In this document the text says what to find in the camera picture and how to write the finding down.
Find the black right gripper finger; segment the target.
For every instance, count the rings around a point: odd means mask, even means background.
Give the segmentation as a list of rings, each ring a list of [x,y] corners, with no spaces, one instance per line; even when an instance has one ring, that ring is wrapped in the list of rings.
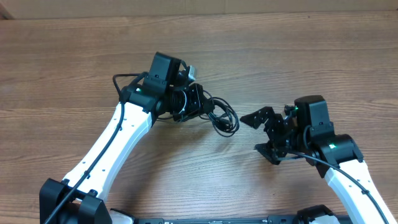
[[[274,110],[270,106],[265,106],[251,114],[240,117],[240,121],[254,129],[257,129],[261,124],[265,123],[267,119],[275,115]]]
[[[256,144],[254,149],[273,165],[279,165],[282,161],[294,159],[294,157],[286,157],[286,152],[274,148],[270,142]]]

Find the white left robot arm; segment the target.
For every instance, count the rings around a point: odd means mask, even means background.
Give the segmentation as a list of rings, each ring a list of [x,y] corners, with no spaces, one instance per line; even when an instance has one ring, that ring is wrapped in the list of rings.
[[[184,122],[213,109],[214,101],[199,84],[125,86],[111,121],[87,155],[62,181],[47,179],[42,186],[40,222],[134,223],[132,215],[106,207],[113,182],[133,148],[164,113]]]

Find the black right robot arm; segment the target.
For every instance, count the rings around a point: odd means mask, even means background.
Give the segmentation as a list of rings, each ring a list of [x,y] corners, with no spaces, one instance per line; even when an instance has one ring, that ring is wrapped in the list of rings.
[[[358,145],[351,136],[335,133],[324,102],[286,106],[283,114],[264,107],[240,120],[254,129],[264,126],[269,140],[255,149],[271,164],[304,158],[314,166],[341,200],[352,223],[396,222]]]

